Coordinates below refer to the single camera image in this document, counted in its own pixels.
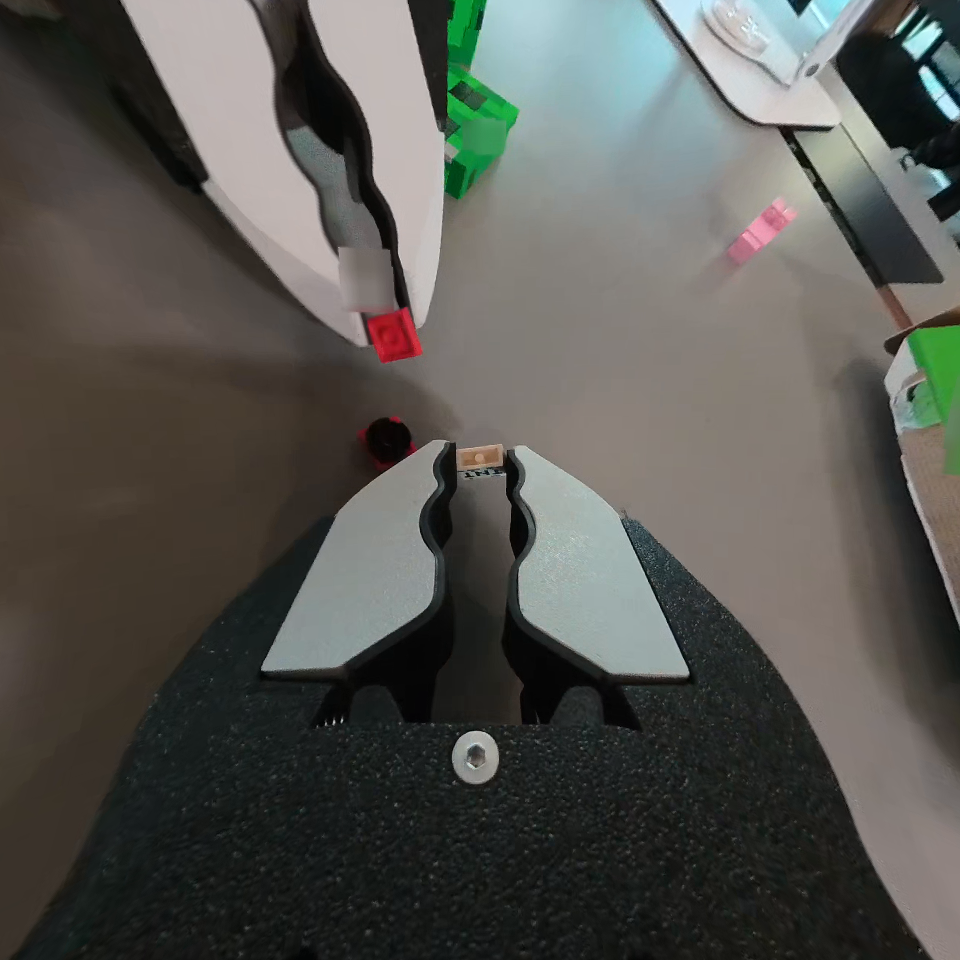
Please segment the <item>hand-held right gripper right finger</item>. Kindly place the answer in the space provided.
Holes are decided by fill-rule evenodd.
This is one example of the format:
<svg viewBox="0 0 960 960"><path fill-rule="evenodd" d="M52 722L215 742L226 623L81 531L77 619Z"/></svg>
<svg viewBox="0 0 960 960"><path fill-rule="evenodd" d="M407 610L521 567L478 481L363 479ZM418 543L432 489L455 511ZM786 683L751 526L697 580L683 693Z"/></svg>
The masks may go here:
<svg viewBox="0 0 960 960"><path fill-rule="evenodd" d="M508 467L518 628L595 681L687 682L690 666L619 512L529 446L510 450Z"/></svg>

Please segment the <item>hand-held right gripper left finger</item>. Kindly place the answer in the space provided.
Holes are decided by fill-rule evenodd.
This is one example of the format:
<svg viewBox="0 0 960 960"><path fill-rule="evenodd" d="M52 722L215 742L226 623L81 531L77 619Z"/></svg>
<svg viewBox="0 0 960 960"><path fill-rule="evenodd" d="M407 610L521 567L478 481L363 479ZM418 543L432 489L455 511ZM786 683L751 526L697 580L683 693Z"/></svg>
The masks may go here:
<svg viewBox="0 0 960 960"><path fill-rule="evenodd" d="M261 664L271 679L434 674L450 654L455 443L434 439L339 510Z"/></svg>

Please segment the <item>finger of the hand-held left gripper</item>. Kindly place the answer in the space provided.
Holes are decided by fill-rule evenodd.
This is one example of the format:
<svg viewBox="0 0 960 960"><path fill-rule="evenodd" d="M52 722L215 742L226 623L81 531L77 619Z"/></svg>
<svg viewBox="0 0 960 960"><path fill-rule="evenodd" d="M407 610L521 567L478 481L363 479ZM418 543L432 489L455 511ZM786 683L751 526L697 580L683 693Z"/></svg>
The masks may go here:
<svg viewBox="0 0 960 960"><path fill-rule="evenodd" d="M397 308L397 218L360 2L123 2L203 192L310 314L357 347Z"/></svg>
<svg viewBox="0 0 960 960"><path fill-rule="evenodd" d="M414 17L406 1L310 1L307 8L323 54L362 116L369 180L390 216L390 246L421 328L441 253L445 139Z"/></svg>

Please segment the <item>tan lego brick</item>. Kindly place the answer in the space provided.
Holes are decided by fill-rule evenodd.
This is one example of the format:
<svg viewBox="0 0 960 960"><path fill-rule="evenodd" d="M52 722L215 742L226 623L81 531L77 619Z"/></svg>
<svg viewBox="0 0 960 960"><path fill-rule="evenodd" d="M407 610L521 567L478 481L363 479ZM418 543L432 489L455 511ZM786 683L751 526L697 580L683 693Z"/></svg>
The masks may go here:
<svg viewBox="0 0 960 960"><path fill-rule="evenodd" d="M457 446L455 464L460 481L506 475L507 451L503 444L494 443L473 447Z"/></svg>

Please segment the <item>red lego brick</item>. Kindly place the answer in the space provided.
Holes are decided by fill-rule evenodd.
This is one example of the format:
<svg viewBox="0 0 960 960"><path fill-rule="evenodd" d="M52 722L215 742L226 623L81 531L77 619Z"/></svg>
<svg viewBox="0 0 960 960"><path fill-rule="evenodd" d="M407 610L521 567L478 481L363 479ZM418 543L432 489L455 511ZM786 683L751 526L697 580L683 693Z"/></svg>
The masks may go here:
<svg viewBox="0 0 960 960"><path fill-rule="evenodd" d="M391 364L423 354L423 347L409 307L388 313L366 315L366 333L379 361Z"/></svg>

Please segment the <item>green lego figure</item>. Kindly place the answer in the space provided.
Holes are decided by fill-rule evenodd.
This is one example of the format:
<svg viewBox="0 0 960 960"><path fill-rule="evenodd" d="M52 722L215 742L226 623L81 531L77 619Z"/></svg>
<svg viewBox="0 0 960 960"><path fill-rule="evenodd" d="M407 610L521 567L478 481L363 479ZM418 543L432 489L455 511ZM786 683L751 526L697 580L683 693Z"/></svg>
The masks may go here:
<svg viewBox="0 0 960 960"><path fill-rule="evenodd" d="M444 127L444 191L464 198L502 157L518 108L473 71L486 1L447 2L447 118Z"/></svg>

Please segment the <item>red and black lego piece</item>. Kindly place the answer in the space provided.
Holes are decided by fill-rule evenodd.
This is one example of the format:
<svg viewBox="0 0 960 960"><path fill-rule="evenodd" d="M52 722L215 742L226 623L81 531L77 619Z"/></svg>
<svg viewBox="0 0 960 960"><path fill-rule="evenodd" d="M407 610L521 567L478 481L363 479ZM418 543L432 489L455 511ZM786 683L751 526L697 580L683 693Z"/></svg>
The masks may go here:
<svg viewBox="0 0 960 960"><path fill-rule="evenodd" d="M381 474L417 451L411 430L397 416L378 417L358 431L357 440Z"/></svg>

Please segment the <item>pink lego brick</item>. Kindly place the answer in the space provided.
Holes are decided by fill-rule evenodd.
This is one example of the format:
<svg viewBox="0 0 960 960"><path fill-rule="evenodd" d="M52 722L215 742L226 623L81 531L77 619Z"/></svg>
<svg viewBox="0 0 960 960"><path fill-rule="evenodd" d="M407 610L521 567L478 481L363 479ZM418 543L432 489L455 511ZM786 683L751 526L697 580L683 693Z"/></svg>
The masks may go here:
<svg viewBox="0 0 960 960"><path fill-rule="evenodd" d="M777 198L768 204L726 249L728 260L738 266L770 246L797 217L797 211Z"/></svg>

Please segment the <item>green lego box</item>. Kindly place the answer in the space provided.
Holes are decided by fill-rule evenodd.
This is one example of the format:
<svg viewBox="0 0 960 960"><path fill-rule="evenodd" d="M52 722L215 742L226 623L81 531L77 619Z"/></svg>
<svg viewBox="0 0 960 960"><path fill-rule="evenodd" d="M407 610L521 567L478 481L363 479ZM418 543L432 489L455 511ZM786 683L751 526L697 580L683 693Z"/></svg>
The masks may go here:
<svg viewBox="0 0 960 960"><path fill-rule="evenodd" d="M954 618L959 618L959 312L885 343L884 377L901 469Z"/></svg>

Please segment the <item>white monitor stand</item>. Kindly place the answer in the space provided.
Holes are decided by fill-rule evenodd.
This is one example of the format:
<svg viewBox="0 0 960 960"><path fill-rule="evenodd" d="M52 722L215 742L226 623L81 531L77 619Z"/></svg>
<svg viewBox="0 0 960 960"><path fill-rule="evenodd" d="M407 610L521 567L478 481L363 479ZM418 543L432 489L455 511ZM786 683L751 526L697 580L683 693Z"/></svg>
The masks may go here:
<svg viewBox="0 0 960 960"><path fill-rule="evenodd" d="M656 11L741 118L829 131L841 112L828 67L877 2L656 1Z"/></svg>

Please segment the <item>black keyboard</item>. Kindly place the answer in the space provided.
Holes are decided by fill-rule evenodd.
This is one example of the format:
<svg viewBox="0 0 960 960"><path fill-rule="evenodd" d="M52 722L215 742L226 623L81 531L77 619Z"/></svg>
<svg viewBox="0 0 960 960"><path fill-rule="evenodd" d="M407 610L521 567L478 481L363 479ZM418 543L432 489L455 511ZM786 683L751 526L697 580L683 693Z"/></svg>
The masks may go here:
<svg viewBox="0 0 960 960"><path fill-rule="evenodd" d="M943 283L942 271L844 126L779 132L874 287Z"/></svg>

